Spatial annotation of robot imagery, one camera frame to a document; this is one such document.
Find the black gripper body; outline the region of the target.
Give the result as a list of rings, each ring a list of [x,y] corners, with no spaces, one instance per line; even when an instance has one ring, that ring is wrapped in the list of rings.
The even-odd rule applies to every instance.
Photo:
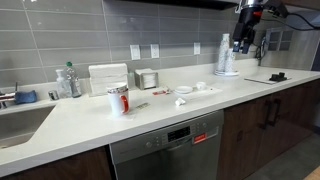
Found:
[[[247,7],[241,10],[233,33],[233,43],[239,41],[240,49],[243,48],[244,42],[253,43],[256,33],[254,26],[260,22],[262,12],[261,7]]]

